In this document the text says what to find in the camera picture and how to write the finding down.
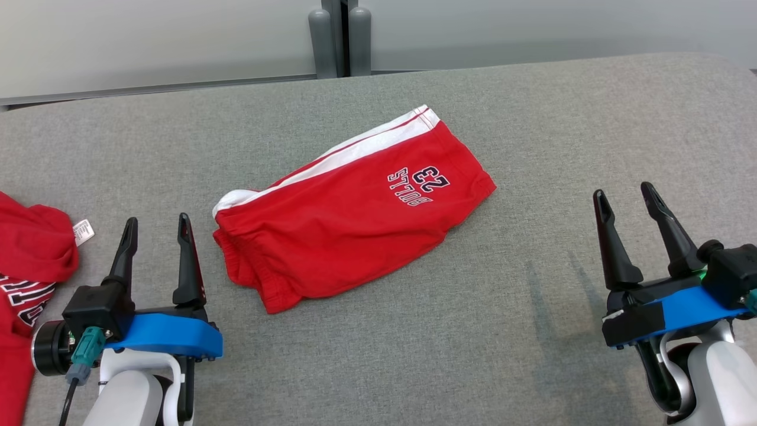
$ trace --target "gray fabric surface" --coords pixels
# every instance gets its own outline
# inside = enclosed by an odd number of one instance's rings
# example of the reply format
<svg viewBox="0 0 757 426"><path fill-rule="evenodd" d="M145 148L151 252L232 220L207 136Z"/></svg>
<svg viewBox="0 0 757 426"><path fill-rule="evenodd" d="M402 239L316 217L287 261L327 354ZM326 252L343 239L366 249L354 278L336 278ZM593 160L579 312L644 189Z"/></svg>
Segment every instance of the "gray fabric surface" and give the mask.
<svg viewBox="0 0 757 426"><path fill-rule="evenodd" d="M433 252L331 299L268 316L229 282L210 209L340 141L428 104L499 189ZM666 274L638 186L693 240L757 242L757 79L722 58L641 55L203 89L0 114L0 190L88 218L73 279L107 273L139 218L133 298L166 305L176 220L192 218L226 357L197 369L195 424L660 424L635 352L604 346L591 194L630 257ZM757 356L757 324L736 325ZM77 393L70 424L92 406ZM38 376L27 424L57 424L66 386Z"/></svg>

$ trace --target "white label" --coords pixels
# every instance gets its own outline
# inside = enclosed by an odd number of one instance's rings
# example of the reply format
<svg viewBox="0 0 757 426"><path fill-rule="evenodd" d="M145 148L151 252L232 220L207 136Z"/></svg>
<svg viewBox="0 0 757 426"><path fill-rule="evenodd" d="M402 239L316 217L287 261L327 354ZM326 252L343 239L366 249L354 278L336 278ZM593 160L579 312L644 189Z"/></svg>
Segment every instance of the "white label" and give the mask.
<svg viewBox="0 0 757 426"><path fill-rule="evenodd" d="M605 318L602 318L602 324L604 324L605 321L607 321L609 319L613 319L613 318L619 317L621 315L623 315L623 309L621 309L620 311L613 312L612 314L607 315Z"/></svg>
<svg viewBox="0 0 757 426"><path fill-rule="evenodd" d="M95 236L95 231L92 230L92 225L89 224L89 221L84 219L73 226L73 236L76 237L76 247L78 247Z"/></svg>

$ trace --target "gray pole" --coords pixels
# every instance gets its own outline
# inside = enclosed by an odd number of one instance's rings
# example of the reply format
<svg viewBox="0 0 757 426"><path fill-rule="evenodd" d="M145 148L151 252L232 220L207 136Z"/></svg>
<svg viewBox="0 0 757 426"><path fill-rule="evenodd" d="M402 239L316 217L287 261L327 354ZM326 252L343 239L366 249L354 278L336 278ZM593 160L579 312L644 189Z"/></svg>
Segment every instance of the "gray pole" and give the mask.
<svg viewBox="0 0 757 426"><path fill-rule="evenodd" d="M317 77L336 78L336 52L331 15L323 9L316 9L307 15L307 21L310 24L310 39L313 41Z"/></svg>
<svg viewBox="0 0 757 426"><path fill-rule="evenodd" d="M350 20L350 75L371 75L371 12L353 8Z"/></svg>

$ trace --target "black electronic housing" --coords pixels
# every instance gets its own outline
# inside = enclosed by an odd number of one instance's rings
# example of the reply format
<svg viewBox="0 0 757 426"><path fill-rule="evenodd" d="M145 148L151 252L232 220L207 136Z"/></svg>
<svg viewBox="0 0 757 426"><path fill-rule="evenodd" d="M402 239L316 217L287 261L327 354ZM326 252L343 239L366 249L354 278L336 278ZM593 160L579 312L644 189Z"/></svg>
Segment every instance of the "black electronic housing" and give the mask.
<svg viewBox="0 0 757 426"><path fill-rule="evenodd" d="M78 342L87 327L99 327L120 342L134 320L134 302L126 295L122 283L110 280L99 287L81 286L63 310L63 319Z"/></svg>
<svg viewBox="0 0 757 426"><path fill-rule="evenodd" d="M702 245L697 255L707 263L702 287L726 309L744 307L746 295L757 289L757 247L744 244L724 249L717 240Z"/></svg>

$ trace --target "black cable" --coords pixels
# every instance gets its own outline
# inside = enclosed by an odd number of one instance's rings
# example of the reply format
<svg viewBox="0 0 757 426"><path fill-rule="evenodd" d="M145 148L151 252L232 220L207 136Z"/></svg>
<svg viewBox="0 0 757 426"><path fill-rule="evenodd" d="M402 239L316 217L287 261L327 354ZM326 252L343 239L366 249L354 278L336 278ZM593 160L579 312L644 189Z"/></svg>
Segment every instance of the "black cable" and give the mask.
<svg viewBox="0 0 757 426"><path fill-rule="evenodd" d="M73 393L76 391L76 385L79 384L79 379L74 377L71 379L71 386L68 387L68 393L66 393L66 399L63 401L63 412L61 413L61 422L58 426L66 426L68 420L68 410L71 408L71 400L73 400Z"/></svg>

